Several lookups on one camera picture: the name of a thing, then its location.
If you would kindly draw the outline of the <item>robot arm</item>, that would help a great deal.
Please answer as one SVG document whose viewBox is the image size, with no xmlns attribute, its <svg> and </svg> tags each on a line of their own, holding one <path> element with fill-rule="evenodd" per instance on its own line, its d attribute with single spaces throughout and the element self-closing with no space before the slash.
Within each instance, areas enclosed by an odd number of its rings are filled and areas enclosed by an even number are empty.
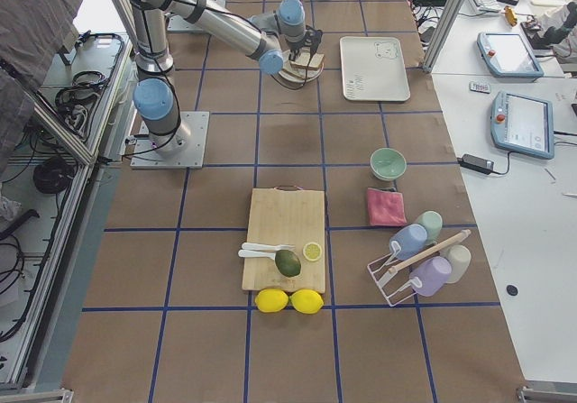
<svg viewBox="0 0 577 403">
<path fill-rule="evenodd" d="M 268 13 L 245 18 L 217 0 L 129 0 L 136 34 L 140 83 L 133 101 L 151 135 L 155 151 L 180 144 L 185 128 L 171 74 L 171 32 L 206 33 L 255 61 L 262 73 L 279 74 L 302 52 L 314 56 L 322 32 L 307 25 L 300 0 L 282 0 Z"/>
</svg>

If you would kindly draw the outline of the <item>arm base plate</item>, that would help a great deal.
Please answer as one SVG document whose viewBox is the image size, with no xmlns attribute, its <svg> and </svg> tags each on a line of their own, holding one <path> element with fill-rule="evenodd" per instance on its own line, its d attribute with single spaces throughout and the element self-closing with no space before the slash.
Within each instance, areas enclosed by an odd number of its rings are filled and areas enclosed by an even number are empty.
<svg viewBox="0 0 577 403">
<path fill-rule="evenodd" d="M 132 169 L 201 169 L 204 165 L 206 137 L 210 114 L 204 111 L 183 111 L 181 123 L 170 142 L 163 142 L 157 136 L 150 136 L 148 127 L 141 121 L 139 134 L 145 137 L 137 140 L 130 151 Z"/>
<path fill-rule="evenodd" d="M 208 32 L 210 26 L 217 23 L 219 14 L 225 12 L 225 8 L 215 0 L 172 0 L 167 11 Z"/>
</svg>

